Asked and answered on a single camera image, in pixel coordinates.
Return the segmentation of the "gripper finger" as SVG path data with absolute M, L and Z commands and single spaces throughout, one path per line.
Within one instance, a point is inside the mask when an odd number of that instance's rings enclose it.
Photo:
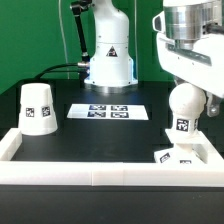
M 217 116 L 220 112 L 221 99 L 212 93 L 208 93 L 207 97 L 207 115 L 209 117 Z

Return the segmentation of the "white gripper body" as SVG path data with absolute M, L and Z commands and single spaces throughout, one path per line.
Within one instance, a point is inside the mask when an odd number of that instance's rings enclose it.
M 163 70 L 219 98 L 224 98 L 224 35 L 209 34 L 192 50 L 177 49 L 158 33 L 157 52 Z

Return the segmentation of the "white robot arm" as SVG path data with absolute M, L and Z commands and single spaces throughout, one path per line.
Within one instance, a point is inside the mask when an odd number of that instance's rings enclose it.
M 138 83 L 138 60 L 128 44 L 138 40 L 130 33 L 127 16 L 112 0 L 92 0 L 95 53 L 89 62 L 88 87 L 104 92 Z M 222 0 L 163 0 L 152 19 L 160 66 L 177 84 L 190 83 L 207 93 L 207 114 L 216 116 L 224 100 L 224 25 Z

